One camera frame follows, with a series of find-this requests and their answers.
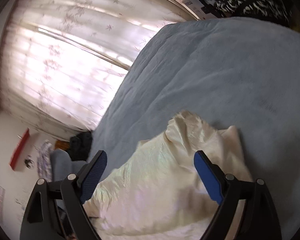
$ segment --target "curtain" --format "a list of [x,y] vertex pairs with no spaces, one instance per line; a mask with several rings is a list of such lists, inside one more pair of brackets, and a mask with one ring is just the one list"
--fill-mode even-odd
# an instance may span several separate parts
[[0,106],[58,138],[93,130],[148,41],[192,19],[173,0],[18,0],[2,41]]

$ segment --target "white curtain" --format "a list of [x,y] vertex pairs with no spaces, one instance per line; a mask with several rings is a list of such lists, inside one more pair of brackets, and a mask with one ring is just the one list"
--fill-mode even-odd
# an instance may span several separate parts
[[55,137],[92,130],[147,42],[192,19],[175,0],[18,0],[2,41],[0,105]]

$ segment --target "black and white fuzzy fabric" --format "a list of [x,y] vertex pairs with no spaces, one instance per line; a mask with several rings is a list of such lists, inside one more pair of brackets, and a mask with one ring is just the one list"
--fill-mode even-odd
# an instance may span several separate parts
[[233,16],[254,17],[267,19],[282,25],[289,22],[290,12],[287,12],[284,4],[273,0],[218,0],[216,8]]

